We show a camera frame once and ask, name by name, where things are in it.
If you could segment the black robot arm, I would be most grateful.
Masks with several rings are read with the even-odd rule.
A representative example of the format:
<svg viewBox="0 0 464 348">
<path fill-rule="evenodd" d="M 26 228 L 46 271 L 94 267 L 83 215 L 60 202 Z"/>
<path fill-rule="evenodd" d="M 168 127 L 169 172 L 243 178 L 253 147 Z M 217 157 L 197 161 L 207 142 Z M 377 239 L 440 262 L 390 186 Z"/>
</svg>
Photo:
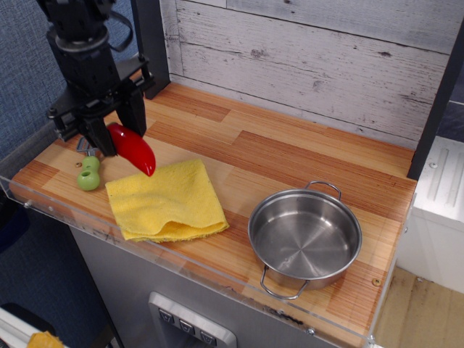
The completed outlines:
<svg viewBox="0 0 464 348">
<path fill-rule="evenodd" d="M 113 18 L 127 27 L 131 22 L 112 10 L 113 1 L 38 4 L 51 24 L 46 38 L 66 81 L 65 90 L 46 116 L 54 121 L 63 141 L 81 134 L 103 155 L 115 156 L 117 150 L 105 117 L 116 112 L 123 126 L 143 136 L 144 92 L 154 85 L 145 56 L 121 62 L 112 56 L 113 52 L 127 48 L 133 34 L 129 33 L 120 45 L 112 46 L 105 22 Z"/>
</svg>

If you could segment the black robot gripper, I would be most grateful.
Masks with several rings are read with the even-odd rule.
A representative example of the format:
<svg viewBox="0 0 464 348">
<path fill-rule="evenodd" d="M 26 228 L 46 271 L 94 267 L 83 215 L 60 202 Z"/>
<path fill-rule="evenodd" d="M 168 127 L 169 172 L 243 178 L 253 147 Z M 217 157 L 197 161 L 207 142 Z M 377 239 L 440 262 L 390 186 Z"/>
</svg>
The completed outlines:
<svg viewBox="0 0 464 348">
<path fill-rule="evenodd" d="M 67 141 L 80 133 L 105 157 L 113 157 L 117 151 L 104 122 L 111 112 L 122 126 L 143 137 L 144 92 L 154 85 L 149 60 L 136 56 L 116 62 L 106 28 L 84 41 L 68 41 L 52 26 L 46 38 L 66 82 L 47 112 L 59 138 Z"/>
</svg>

